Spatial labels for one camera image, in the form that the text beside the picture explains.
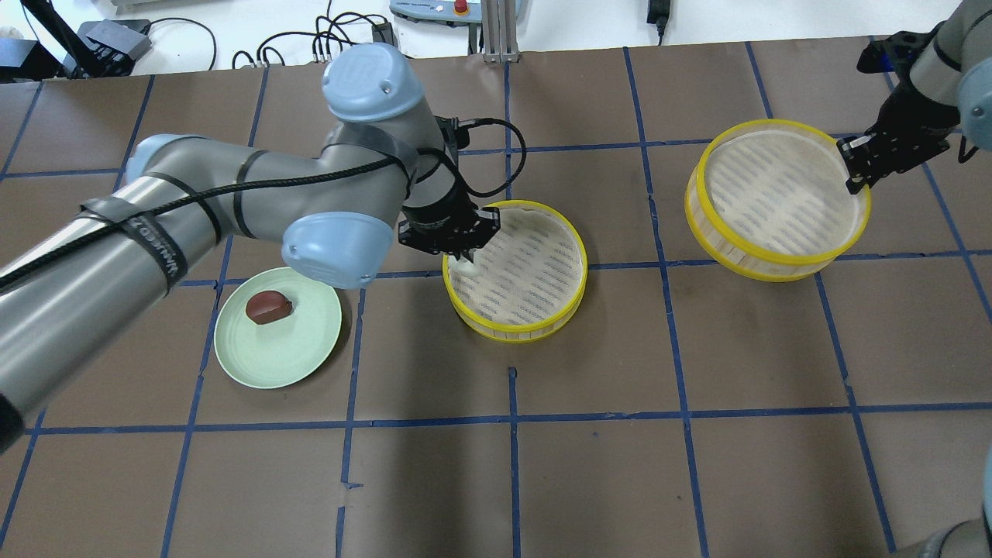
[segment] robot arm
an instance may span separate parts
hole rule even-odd
[[[228,234],[280,242],[300,273],[353,289],[375,278],[401,210],[404,243],[432,253],[470,256],[496,233],[498,210],[468,197],[453,127],[442,132],[398,51],[348,50],[323,89],[343,123],[318,158],[154,136],[127,187],[0,270],[0,452]]]
[[[992,149],[990,15],[992,0],[964,0],[929,34],[901,32],[865,49],[860,71],[891,64],[900,83],[864,135],[837,142],[851,194],[943,153],[958,123],[971,142]]]

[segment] white floor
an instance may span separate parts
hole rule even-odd
[[[109,0],[53,0],[73,28],[100,19],[157,19],[181,16],[209,26],[217,36],[216,67],[231,67],[238,50],[254,54],[265,38],[282,31],[312,31],[325,0],[158,0],[115,8]],[[886,36],[900,30],[928,31],[946,19],[958,0],[672,0],[665,44],[718,43],[854,35]],[[520,48],[556,51],[636,47],[658,41],[645,23],[648,0],[524,0],[518,20]],[[388,0],[333,0],[331,12],[379,13],[393,20],[400,48],[414,58],[459,56],[466,52],[465,28],[450,29],[394,18]],[[19,0],[0,1],[0,26],[25,37],[31,30]],[[371,37],[367,24],[354,24],[353,39]],[[63,50],[39,25],[42,43],[57,56]],[[152,32],[153,49],[135,73],[205,70],[210,39],[186,23],[163,23]],[[310,38],[287,37],[272,45],[288,64],[312,60]]]

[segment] brown food item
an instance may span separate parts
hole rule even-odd
[[[293,302],[279,291],[262,291],[248,299],[245,305],[245,314],[259,326],[282,320],[292,313]]]

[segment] yellow basket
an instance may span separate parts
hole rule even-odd
[[[502,227],[475,252],[481,276],[456,273],[445,257],[444,287],[455,312],[478,334],[504,343],[543,339],[578,310],[588,275],[585,245],[548,206],[524,200],[491,206],[500,209]]]
[[[864,232],[867,188],[851,196],[833,138],[790,120],[734,126],[706,147],[685,189],[685,217],[706,252],[762,281],[825,267]]]

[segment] light green plate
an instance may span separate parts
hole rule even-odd
[[[279,291],[293,313],[259,326],[245,314],[248,299]],[[248,387],[273,389],[302,380],[334,349],[341,331],[341,302],[333,288],[289,267],[259,273],[237,288],[220,309],[213,348],[220,366]]]

